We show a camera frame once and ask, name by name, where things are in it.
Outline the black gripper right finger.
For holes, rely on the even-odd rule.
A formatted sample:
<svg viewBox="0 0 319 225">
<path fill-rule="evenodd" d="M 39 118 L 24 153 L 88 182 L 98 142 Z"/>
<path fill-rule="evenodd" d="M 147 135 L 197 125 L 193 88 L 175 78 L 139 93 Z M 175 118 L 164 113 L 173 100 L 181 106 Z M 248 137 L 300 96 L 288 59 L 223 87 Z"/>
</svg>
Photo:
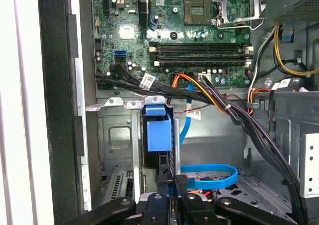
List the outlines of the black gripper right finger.
<svg viewBox="0 0 319 225">
<path fill-rule="evenodd" d="M 185 175 L 175 175 L 179 225 L 293 225 L 287 219 L 232 197 L 221 197 L 212 205 L 198 194 L 189 193 Z"/>
</svg>

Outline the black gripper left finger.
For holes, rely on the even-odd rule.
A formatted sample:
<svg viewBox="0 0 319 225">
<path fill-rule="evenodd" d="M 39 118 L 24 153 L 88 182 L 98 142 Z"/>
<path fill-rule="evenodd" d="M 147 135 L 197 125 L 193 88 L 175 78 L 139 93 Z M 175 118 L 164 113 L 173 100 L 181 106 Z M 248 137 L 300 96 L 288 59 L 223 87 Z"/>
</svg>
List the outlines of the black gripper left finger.
<svg viewBox="0 0 319 225">
<path fill-rule="evenodd" d="M 82 214 L 67 225 L 168 225 L 169 184 L 171 174 L 158 175 L 158 191 L 144 193 L 138 202 L 129 197 L 119 197 Z"/>
</svg>

